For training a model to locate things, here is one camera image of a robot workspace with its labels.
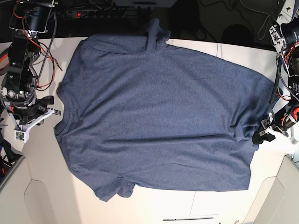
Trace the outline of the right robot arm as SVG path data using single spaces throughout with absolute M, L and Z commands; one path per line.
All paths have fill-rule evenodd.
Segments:
M 14 30 L 14 40 L 6 50 L 9 64 L 1 71 L 5 77 L 0 101 L 18 126 L 38 120 L 54 103 L 53 96 L 38 99 L 36 93 L 42 90 L 39 83 L 46 60 L 56 62 L 50 47 L 43 48 L 38 36 L 47 32 L 49 19 L 57 22 L 54 10 L 57 5 L 56 0 L 18 0 L 13 7 L 9 26 Z M 34 63 L 41 56 L 41 71 L 36 72 Z

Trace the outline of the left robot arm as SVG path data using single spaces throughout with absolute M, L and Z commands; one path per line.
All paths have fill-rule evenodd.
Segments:
M 269 129 L 287 136 L 287 130 L 299 122 L 299 2 L 279 0 L 278 6 L 280 11 L 270 21 L 269 28 L 277 52 L 277 71 L 270 104 L 274 103 L 276 96 L 288 103 L 278 112 L 270 112 L 268 118 L 261 121 L 252 137 L 255 145 L 275 139 Z

